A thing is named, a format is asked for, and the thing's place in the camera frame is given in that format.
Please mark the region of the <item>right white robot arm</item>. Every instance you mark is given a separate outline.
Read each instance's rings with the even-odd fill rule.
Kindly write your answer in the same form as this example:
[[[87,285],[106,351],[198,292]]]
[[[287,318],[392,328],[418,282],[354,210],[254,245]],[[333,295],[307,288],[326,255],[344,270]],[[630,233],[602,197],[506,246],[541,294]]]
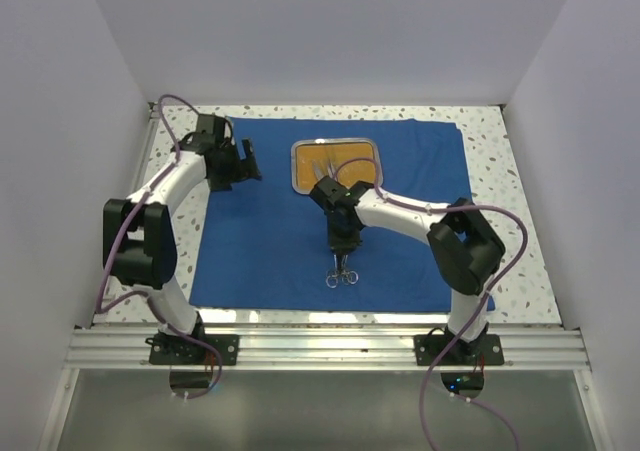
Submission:
[[[389,193],[372,183],[351,187],[325,176],[310,191],[323,210],[334,268],[326,283],[354,284],[348,256],[361,245],[366,227],[398,233],[429,246],[444,282],[451,288],[451,312],[445,350],[451,360],[468,363],[481,351],[488,330],[487,282],[499,270],[506,248],[474,204],[429,203]]]

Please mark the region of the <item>blue surgical cloth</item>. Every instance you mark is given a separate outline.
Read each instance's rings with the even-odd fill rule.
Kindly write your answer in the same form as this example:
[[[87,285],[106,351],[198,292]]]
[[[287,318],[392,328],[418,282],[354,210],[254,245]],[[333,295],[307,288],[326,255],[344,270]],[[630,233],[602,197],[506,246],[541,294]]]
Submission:
[[[430,248],[366,228],[348,258],[353,285],[328,287],[333,257],[326,218],[291,185],[291,149],[300,140],[367,138],[379,151],[386,189],[451,203],[471,194],[461,131],[452,123],[247,119],[234,132],[251,140],[261,172],[209,197],[190,295],[199,307],[320,312],[446,313],[451,291]]]

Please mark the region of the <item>steel surgical scissors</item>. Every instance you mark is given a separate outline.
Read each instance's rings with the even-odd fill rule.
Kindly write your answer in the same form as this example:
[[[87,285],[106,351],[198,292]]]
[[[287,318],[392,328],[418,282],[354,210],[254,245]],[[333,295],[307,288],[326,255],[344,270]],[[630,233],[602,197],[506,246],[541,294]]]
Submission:
[[[325,283],[330,289],[335,289],[340,284],[340,281],[338,279],[338,273],[337,273],[337,270],[335,270],[335,266],[334,266],[334,255],[333,255],[333,266],[326,273]]]

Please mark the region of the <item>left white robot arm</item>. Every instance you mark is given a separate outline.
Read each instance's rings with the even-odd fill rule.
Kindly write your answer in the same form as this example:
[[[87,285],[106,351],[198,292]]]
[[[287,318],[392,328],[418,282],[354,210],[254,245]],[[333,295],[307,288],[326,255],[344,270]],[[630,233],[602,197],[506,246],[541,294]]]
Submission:
[[[175,142],[166,165],[142,188],[105,203],[104,271],[129,287],[128,297],[143,298],[158,320],[157,333],[147,341],[154,363],[221,361],[176,278],[173,214],[201,183],[221,192],[260,177],[251,141],[236,141],[229,118],[200,114],[194,131]]]

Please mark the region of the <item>steel forceps clamp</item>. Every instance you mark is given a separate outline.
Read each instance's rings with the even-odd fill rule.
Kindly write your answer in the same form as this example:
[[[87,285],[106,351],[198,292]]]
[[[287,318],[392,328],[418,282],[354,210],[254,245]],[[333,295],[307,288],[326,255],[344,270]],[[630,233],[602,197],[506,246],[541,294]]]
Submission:
[[[337,286],[339,283],[347,285],[356,284],[359,280],[359,275],[356,271],[348,268],[333,269],[327,273],[326,282],[328,286]]]
[[[346,270],[337,270],[338,279],[345,285],[355,285],[359,281],[359,275],[356,271],[347,266]]]

